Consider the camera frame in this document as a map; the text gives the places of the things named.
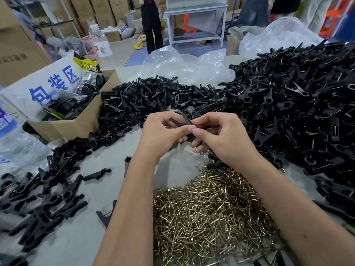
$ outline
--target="plastic water bottle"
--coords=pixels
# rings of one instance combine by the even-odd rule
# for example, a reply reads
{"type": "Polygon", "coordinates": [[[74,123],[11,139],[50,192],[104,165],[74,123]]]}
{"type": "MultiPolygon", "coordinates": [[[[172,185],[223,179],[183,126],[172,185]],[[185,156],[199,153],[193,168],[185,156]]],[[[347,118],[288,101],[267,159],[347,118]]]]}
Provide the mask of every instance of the plastic water bottle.
{"type": "Polygon", "coordinates": [[[115,69],[115,61],[110,47],[110,43],[107,40],[106,35],[100,31],[99,25],[90,25],[92,31],[92,40],[95,46],[97,54],[101,58],[100,69],[112,70],[115,69]]]}
{"type": "Polygon", "coordinates": [[[5,173],[22,174],[46,169],[49,146],[22,130],[2,108],[0,101],[0,176],[5,173]]]}

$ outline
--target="black pants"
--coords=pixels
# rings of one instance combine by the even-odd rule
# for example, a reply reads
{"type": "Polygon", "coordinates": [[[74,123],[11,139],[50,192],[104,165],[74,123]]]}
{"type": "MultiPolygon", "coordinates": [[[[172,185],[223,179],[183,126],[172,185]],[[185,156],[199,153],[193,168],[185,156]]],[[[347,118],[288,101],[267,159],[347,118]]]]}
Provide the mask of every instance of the black pants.
{"type": "Polygon", "coordinates": [[[146,34],[148,54],[163,47],[162,27],[155,2],[141,6],[143,31],[146,34]]]}

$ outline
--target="forearm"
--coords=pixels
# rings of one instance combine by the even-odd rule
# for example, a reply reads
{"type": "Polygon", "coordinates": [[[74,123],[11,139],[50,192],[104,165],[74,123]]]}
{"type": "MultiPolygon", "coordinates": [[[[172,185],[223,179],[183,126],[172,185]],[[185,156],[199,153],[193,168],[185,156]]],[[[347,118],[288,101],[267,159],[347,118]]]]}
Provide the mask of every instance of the forearm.
{"type": "Polygon", "coordinates": [[[355,238],[263,157],[243,172],[303,265],[352,265],[355,238]]]}
{"type": "Polygon", "coordinates": [[[93,266],[153,265],[155,160],[137,151],[93,266]]]}

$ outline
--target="blue floor mat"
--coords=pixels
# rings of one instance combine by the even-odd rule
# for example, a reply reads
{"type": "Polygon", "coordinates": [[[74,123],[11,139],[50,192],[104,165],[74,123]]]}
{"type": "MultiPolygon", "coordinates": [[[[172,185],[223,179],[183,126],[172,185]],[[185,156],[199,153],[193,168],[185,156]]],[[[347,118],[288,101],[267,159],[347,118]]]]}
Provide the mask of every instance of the blue floor mat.
{"type": "MultiPolygon", "coordinates": [[[[228,48],[228,41],[223,42],[223,48],[228,48]]],[[[215,43],[206,45],[199,44],[197,42],[180,43],[175,45],[175,49],[180,54],[191,54],[193,56],[199,57],[207,52],[220,49],[220,42],[217,41],[215,43]]],[[[142,65],[147,55],[148,51],[146,47],[140,50],[136,50],[127,62],[126,66],[142,65]]]]}

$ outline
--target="orange chair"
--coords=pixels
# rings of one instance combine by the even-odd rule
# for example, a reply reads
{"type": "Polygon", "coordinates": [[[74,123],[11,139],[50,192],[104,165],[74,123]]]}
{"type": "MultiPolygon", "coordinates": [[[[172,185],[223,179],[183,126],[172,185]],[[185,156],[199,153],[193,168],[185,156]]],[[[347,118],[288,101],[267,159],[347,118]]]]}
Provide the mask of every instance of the orange chair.
{"type": "Polygon", "coordinates": [[[337,5],[338,8],[328,10],[326,20],[324,21],[322,29],[318,34],[319,36],[322,36],[326,39],[329,39],[332,36],[333,30],[337,25],[337,22],[341,18],[350,1],[351,0],[342,0],[341,4],[339,6],[337,5]]]}
{"type": "Polygon", "coordinates": [[[184,31],[187,32],[187,31],[192,31],[193,33],[196,32],[196,29],[195,28],[191,28],[191,27],[188,27],[187,26],[187,21],[189,20],[189,16],[190,14],[185,14],[185,17],[184,17],[184,31]]]}

